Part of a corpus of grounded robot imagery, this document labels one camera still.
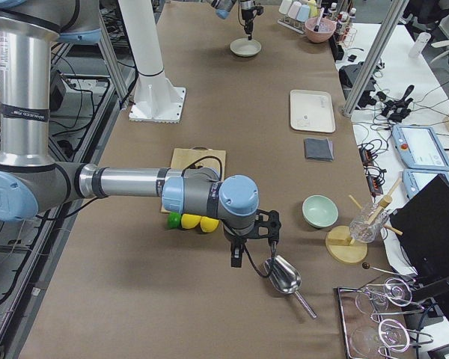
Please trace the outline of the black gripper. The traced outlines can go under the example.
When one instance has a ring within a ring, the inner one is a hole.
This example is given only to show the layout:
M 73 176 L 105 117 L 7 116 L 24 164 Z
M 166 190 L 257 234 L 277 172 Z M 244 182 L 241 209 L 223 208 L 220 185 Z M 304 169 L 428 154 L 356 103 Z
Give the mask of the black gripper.
M 223 229 L 225 238 L 232 243 L 230 245 L 230 265 L 232 268 L 241 268 L 244 243 L 249 239 L 252 225 L 250 224 L 244 228 L 234 228 L 227 223 L 223 223 Z
M 245 22 L 245 33 L 252 40 L 253 20 L 263 14 L 263 6 L 255 0 L 239 0 L 242 20 Z

